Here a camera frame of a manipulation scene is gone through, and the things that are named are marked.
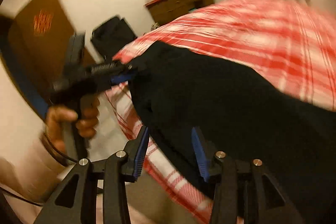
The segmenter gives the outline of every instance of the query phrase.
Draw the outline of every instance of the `plaid blanket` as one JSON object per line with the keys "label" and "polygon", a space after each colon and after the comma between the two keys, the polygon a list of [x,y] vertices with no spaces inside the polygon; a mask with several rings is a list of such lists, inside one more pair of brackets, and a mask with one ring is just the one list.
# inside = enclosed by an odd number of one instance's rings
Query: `plaid blanket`
{"label": "plaid blanket", "polygon": [[[120,50],[115,59],[127,63],[161,40],[249,66],[281,92],[333,111],[335,30],[333,16],[294,1],[228,0],[139,37]],[[106,96],[127,138],[135,138],[142,124],[127,83],[114,86]],[[173,201],[187,208],[201,223],[209,222],[211,200],[179,174],[152,139],[144,167]]]}

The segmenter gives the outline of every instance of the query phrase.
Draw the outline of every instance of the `metal bolt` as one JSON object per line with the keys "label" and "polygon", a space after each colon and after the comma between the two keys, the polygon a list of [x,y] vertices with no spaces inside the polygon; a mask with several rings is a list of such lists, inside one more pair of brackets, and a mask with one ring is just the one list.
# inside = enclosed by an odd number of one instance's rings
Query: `metal bolt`
{"label": "metal bolt", "polygon": [[217,151],[216,152],[216,157],[222,159],[226,157],[226,154],[223,151]]}
{"label": "metal bolt", "polygon": [[80,164],[81,166],[87,165],[88,162],[89,162],[88,159],[81,159],[81,160],[79,160],[79,164]]}
{"label": "metal bolt", "polygon": [[118,151],[115,155],[116,155],[118,158],[123,158],[124,156],[126,156],[126,152],[123,151],[123,150],[120,150],[120,151]]}
{"label": "metal bolt", "polygon": [[253,164],[255,166],[261,166],[261,165],[263,165],[263,162],[260,159],[254,159]]}

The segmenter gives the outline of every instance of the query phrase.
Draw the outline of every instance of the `blue strip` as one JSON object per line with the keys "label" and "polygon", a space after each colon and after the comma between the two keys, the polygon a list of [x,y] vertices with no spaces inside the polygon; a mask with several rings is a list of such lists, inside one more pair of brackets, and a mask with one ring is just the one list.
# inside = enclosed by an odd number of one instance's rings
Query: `blue strip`
{"label": "blue strip", "polygon": [[208,171],[210,166],[210,160],[207,160],[205,156],[204,149],[202,147],[202,144],[200,142],[199,136],[195,128],[191,130],[191,141],[193,144],[199,173],[201,174],[201,177],[204,179],[204,181],[208,182],[210,177]]}
{"label": "blue strip", "polygon": [[145,132],[143,133],[142,140],[140,142],[140,146],[134,160],[133,177],[135,179],[137,179],[141,175],[142,166],[145,160],[146,151],[148,147],[148,141],[149,141],[148,128],[146,128]]}
{"label": "blue strip", "polygon": [[111,85],[118,85],[120,83],[131,80],[135,76],[135,72],[125,75],[115,75],[111,77]]}

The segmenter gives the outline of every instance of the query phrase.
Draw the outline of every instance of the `door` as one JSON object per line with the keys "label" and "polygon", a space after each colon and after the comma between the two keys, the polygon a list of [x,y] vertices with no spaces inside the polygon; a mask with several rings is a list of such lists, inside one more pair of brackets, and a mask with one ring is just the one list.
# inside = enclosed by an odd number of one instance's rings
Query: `door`
{"label": "door", "polygon": [[[68,40],[74,29],[58,0],[31,0],[16,16],[9,44],[40,95],[49,101],[49,87],[64,66]],[[83,65],[94,60],[84,50]]]}

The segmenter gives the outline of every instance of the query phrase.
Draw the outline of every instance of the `hand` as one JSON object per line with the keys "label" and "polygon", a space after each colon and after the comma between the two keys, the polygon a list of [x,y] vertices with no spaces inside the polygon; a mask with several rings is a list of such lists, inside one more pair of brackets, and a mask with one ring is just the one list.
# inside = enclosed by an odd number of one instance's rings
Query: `hand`
{"label": "hand", "polygon": [[[95,98],[92,107],[82,111],[83,119],[76,123],[78,133],[84,138],[92,138],[96,134],[93,127],[98,124],[97,116],[99,111],[97,107],[99,104],[98,98]],[[62,136],[61,122],[74,122],[77,119],[78,114],[65,106],[52,106],[48,109],[46,118],[48,130],[46,133],[53,146],[62,153],[65,153],[66,149]]]}

